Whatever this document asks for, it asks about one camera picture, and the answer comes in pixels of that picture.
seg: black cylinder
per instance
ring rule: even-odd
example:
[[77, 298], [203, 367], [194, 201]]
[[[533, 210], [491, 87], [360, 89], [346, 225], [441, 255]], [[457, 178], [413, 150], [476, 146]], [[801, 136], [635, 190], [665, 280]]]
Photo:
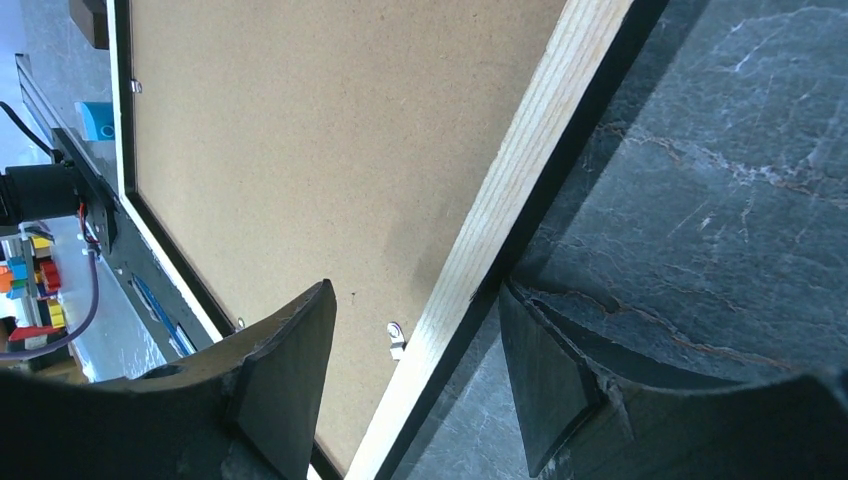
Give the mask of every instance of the black cylinder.
[[75, 171], [62, 164], [8, 167], [3, 176], [7, 221], [19, 224], [74, 215]]

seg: wooden frame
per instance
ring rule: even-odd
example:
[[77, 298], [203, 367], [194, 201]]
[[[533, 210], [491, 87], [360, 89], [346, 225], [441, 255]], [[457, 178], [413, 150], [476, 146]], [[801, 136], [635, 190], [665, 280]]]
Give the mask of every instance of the wooden frame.
[[[390, 475], [388, 470], [393, 470], [390, 464], [394, 460], [388, 459], [398, 454], [396, 445], [406, 441], [402, 435], [409, 430], [414, 433], [422, 413], [426, 416], [428, 408], [426, 405], [421, 408], [425, 390], [432, 387], [430, 384], [445, 357], [449, 353], [455, 356], [457, 352], [453, 350], [461, 348], [462, 342], [459, 346], [454, 342], [458, 329], [516, 221], [520, 221], [525, 203], [634, 1], [639, 2], [569, 0], [566, 3], [497, 158], [438, 277], [404, 359], [359, 446], [348, 478]], [[657, 7], [659, 11], [662, 8], [662, 5]], [[228, 328], [232, 326], [135, 191], [131, 58], [119, 55], [129, 52], [130, 32], [117, 28], [118, 19], [123, 17], [127, 21], [128, 14], [128, 0], [110, 0], [119, 198], [192, 311], [217, 341], [229, 334]], [[612, 80], [615, 85], [618, 81], [620, 78]]]

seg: brown box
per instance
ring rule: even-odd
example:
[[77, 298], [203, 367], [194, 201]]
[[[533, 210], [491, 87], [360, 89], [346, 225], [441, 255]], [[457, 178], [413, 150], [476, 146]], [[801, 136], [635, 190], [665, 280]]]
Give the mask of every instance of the brown box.
[[71, 18], [92, 47], [109, 50], [109, 24], [104, 0], [70, 0]]

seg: wood grain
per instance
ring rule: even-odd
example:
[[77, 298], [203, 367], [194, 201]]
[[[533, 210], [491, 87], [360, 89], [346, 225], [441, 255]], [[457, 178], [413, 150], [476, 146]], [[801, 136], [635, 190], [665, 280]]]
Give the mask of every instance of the wood grain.
[[139, 193], [233, 320], [332, 279], [317, 437], [342, 470], [395, 370], [386, 323], [404, 375], [444, 349], [458, 306], [421, 314], [564, 3], [132, 2]]
[[346, 478], [379, 472], [631, 3], [566, 3]]

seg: purple cable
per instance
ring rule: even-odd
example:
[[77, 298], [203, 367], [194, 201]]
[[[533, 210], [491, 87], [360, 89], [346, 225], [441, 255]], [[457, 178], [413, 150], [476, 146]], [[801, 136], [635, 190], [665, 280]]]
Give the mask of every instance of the purple cable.
[[82, 335], [82, 332], [91, 325], [91, 321], [94, 320], [94, 315], [97, 314], [97, 306], [100, 304], [100, 283], [97, 279], [97, 255], [95, 252], [89, 249], [88, 251], [88, 266], [91, 270], [91, 305], [88, 307], [88, 315], [85, 316], [85, 320], [82, 321], [79, 327], [75, 328], [73, 332], [69, 333], [66, 337], [62, 337], [59, 340], [56, 340], [53, 343], [47, 344], [43, 347], [35, 348], [32, 350], [23, 350], [20, 352], [3, 352], [0, 353], [0, 360], [29, 360], [35, 357], [40, 357], [42, 355], [47, 355], [48, 353], [53, 353], [56, 350], [68, 345], [73, 342], [77, 337]]

